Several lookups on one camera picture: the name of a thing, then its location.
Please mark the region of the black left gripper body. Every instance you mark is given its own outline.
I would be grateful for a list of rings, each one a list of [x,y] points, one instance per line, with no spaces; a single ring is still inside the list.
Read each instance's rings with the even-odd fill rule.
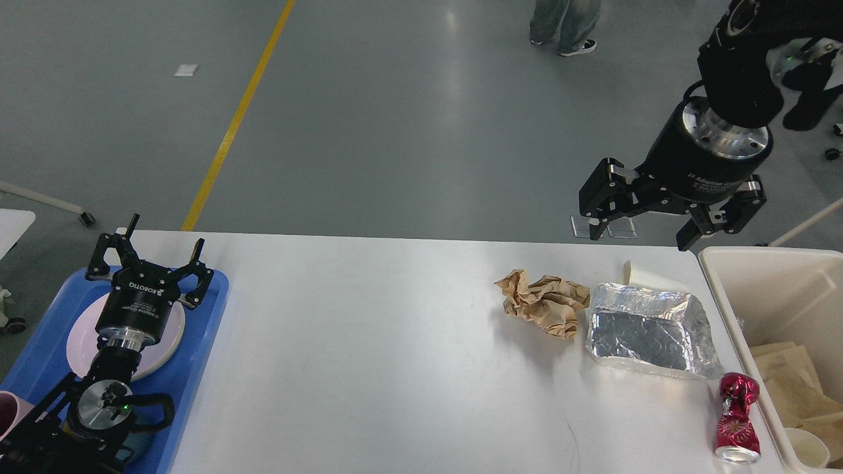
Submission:
[[[142,262],[109,274],[111,290],[96,323],[102,345],[140,353],[161,341],[180,297],[172,273],[171,268]]]

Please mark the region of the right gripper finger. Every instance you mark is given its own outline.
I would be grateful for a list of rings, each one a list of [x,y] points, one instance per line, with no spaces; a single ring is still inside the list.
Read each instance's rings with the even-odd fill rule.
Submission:
[[[684,214],[686,199],[649,174],[624,167],[614,158],[600,160],[578,194],[579,213],[588,218],[588,237],[598,240],[609,224],[646,212]]]
[[[687,251],[702,237],[719,232],[740,233],[765,202],[767,195],[758,174],[751,174],[749,180],[741,183],[719,210],[699,202],[684,202],[684,213],[690,219],[676,234],[677,248]]]

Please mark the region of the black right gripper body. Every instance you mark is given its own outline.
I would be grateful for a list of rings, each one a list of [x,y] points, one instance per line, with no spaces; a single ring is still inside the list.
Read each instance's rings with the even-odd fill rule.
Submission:
[[[771,154],[769,127],[741,127],[719,117],[705,97],[674,109],[639,166],[669,192],[689,201],[730,197]]]

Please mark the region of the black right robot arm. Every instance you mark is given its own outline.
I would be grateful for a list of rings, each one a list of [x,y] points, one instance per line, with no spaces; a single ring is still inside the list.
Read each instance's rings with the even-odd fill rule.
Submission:
[[[830,87],[841,48],[840,1],[732,1],[699,48],[688,87],[644,162],[604,158],[579,191],[588,237],[646,212],[686,215],[676,245],[687,251],[719,232],[740,233],[767,202],[759,165],[770,156],[771,121],[798,91],[784,126],[816,127],[840,94]]]

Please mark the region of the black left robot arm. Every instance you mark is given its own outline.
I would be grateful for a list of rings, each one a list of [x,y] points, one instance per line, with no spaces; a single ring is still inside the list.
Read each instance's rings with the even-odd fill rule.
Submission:
[[[181,267],[139,258],[130,241],[138,219],[122,233],[100,235],[86,268],[86,280],[109,283],[88,369],[63,376],[32,407],[17,396],[2,413],[3,473],[123,473],[144,453],[142,438],[174,423],[173,397],[138,392],[132,379],[144,355],[165,341],[172,312],[198,308],[215,273],[201,259],[203,239]]]

